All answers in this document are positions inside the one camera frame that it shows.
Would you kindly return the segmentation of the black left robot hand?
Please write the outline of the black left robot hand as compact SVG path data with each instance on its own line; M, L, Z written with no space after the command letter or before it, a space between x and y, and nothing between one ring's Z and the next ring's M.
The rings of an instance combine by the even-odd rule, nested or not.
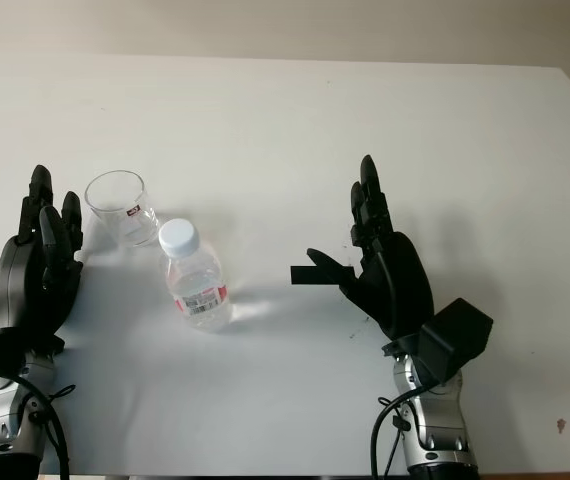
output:
M59 354L56 335L74 305L83 263L80 199L69 191L60 210L53 205L49 170L38 165L22 200L18 232L0 258L0 333L23 350Z

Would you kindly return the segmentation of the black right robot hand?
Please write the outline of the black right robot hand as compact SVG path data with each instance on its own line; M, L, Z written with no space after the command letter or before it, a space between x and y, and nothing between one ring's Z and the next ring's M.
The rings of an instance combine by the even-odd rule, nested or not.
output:
M327 254L310 248L308 257L331 284L374 319L396 341L416 334L434 316L429 280L407 235L392 225L385 194L371 156L360 165L350 192L352 245L362 253L362 272L348 271Z

